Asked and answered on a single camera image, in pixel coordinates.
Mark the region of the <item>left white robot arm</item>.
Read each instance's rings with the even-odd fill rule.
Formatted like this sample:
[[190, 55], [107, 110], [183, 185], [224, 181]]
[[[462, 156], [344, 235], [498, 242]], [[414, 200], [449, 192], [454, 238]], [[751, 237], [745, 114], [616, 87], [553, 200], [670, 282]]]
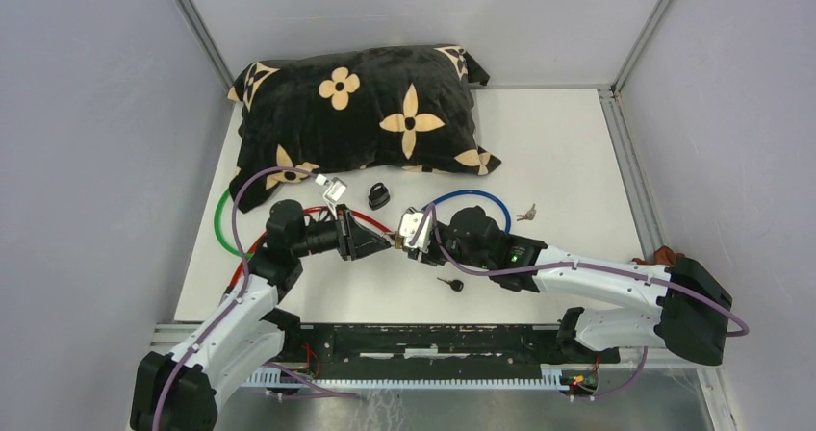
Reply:
[[299, 318], [278, 305], [301, 275], [302, 259], [337, 252], [354, 261], [390, 247], [344, 205], [332, 219], [311, 222], [299, 202], [275, 203], [264, 244], [217, 309], [166, 354], [150, 351], [140, 361], [131, 429], [214, 429], [223, 406], [254, 371], [275, 357], [289, 361], [300, 353]]

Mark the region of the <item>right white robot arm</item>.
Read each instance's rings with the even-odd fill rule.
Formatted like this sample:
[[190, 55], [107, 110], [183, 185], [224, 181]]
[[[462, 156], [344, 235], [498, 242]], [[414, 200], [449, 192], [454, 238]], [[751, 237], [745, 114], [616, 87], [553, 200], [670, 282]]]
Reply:
[[450, 264], [511, 292], [564, 293], [608, 304], [606, 310], [572, 308], [562, 317], [555, 346], [569, 362], [611, 348], [646, 347], [717, 367], [727, 339], [749, 332], [731, 311], [727, 290], [688, 257], [669, 265], [592, 259], [506, 233], [480, 207], [457, 212], [448, 224], [431, 206], [407, 211], [395, 236], [412, 260]]

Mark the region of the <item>red cable lock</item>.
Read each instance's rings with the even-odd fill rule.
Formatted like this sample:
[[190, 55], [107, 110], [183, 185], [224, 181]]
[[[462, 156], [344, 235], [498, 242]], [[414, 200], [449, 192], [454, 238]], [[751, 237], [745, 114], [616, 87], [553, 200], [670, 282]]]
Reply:
[[[369, 227], [387, 233], [394, 244], [393, 230], [369, 215], [354, 210], [350, 212]], [[250, 270], [258, 274], [276, 274], [281, 281], [279, 288], [287, 292], [296, 279], [295, 272], [301, 268], [302, 258], [333, 251], [338, 252], [337, 229], [335, 218], [326, 207], [306, 208], [300, 214], [292, 209], [274, 207], [265, 231], [245, 251], [247, 263], [238, 265], [226, 290], [235, 289], [244, 273]]]

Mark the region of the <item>blue cable lock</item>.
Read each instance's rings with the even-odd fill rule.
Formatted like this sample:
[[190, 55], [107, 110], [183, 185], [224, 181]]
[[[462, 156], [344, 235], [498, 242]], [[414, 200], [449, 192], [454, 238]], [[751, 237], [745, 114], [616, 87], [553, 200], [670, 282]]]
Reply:
[[491, 203], [502, 214], [504, 220], [503, 233], [508, 234], [511, 232], [513, 217], [511, 217], [505, 203], [490, 192], [476, 189], [454, 190], [428, 202], [421, 208], [420, 223], [429, 223], [433, 218], [439, 219], [439, 205], [450, 200], [454, 200], [456, 206], [464, 207], [465, 209], [475, 207], [483, 209], [485, 205]]

